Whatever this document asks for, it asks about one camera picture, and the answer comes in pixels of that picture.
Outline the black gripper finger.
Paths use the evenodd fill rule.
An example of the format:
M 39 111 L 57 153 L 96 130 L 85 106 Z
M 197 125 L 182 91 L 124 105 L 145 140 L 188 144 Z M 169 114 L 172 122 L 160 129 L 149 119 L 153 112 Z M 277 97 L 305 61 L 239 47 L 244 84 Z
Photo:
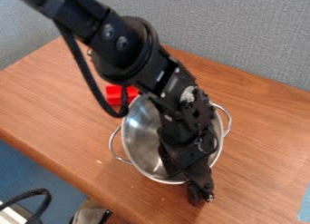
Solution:
M 206 161 L 196 161 L 184 169 L 188 180 L 186 200 L 190 205 L 200 205 L 213 200 L 212 170 Z

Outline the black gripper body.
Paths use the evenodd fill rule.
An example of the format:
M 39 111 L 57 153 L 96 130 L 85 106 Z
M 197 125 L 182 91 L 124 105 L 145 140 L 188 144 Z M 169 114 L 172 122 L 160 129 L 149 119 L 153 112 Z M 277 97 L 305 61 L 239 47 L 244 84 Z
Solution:
M 213 119 L 198 120 L 192 129 L 182 120 L 161 120 L 158 154 L 168 173 L 206 173 L 209 158 L 219 148 Z

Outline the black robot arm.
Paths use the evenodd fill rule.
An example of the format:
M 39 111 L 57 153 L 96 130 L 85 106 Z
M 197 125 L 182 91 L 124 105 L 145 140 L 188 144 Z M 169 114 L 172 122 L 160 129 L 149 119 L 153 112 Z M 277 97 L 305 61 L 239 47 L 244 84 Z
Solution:
M 49 18 L 70 49 L 88 88 L 109 116 L 129 112 L 126 91 L 121 108 L 113 110 L 97 88 L 78 44 L 90 50 L 97 75 L 122 88 L 133 86 L 160 115 L 158 154 L 168 173 L 188 181 L 188 202 L 213 199 L 213 178 L 208 159 L 219 148 L 213 130 L 214 108 L 185 66 L 162 49 L 148 21 L 117 15 L 97 0 L 22 0 Z

